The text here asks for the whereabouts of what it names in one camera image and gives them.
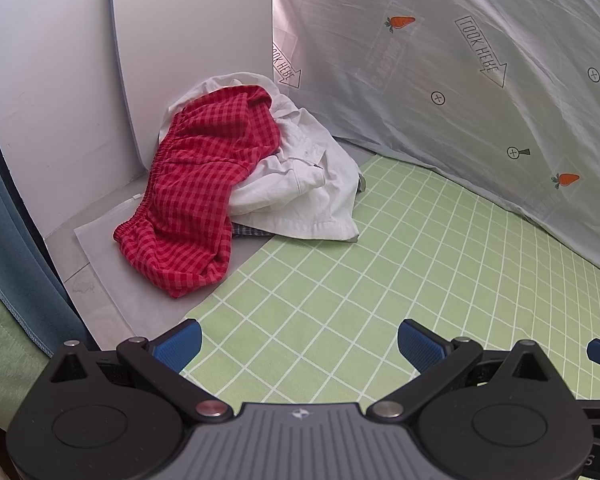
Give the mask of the red checkered shorts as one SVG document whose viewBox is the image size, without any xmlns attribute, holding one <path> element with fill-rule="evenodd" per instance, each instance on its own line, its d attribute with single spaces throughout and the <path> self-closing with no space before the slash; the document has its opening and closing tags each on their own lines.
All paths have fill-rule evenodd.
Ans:
<svg viewBox="0 0 600 480">
<path fill-rule="evenodd" d="M 230 264 L 230 194 L 280 147 L 260 86 L 225 87 L 177 112 L 145 193 L 114 230 L 126 261 L 173 298 L 221 281 Z"/>
</svg>

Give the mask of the dark checkered garment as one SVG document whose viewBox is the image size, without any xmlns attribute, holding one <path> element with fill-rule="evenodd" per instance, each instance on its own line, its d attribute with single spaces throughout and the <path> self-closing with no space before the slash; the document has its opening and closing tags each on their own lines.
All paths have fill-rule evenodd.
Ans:
<svg viewBox="0 0 600 480">
<path fill-rule="evenodd" d="M 263 231 L 251 226 L 243 226 L 239 223 L 232 224 L 232 237 L 271 237 L 272 234 L 268 231 Z"/>
</svg>

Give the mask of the blue curtain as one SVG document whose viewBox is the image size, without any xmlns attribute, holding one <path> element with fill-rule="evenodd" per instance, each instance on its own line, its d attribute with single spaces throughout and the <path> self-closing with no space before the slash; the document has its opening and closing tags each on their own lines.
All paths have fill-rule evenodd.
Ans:
<svg viewBox="0 0 600 480">
<path fill-rule="evenodd" d="M 0 150 L 0 299 L 29 338 L 48 356 L 66 340 L 90 350 L 98 344 L 61 284 Z"/>
</svg>

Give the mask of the white crumpled garment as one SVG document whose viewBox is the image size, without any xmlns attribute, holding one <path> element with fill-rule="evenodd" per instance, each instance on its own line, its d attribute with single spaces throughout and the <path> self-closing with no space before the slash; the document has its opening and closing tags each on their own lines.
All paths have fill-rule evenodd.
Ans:
<svg viewBox="0 0 600 480">
<path fill-rule="evenodd" d="M 235 86 L 259 86 L 268 92 L 280 147 L 234 186 L 228 203 L 230 220 L 297 240 L 357 240 L 353 208 L 363 186 L 358 164 L 311 113 L 296 107 L 271 79 L 242 72 L 204 80 L 166 109 L 159 138 L 166 137 L 172 119 L 185 105 Z"/>
</svg>

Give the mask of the grey carrot-print bed sheet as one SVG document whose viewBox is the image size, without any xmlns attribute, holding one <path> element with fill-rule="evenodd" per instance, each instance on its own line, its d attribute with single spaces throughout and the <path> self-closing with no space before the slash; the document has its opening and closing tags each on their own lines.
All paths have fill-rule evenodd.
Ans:
<svg viewBox="0 0 600 480">
<path fill-rule="evenodd" d="M 288 92 L 600 268 L 600 0 L 273 0 Z"/>
</svg>

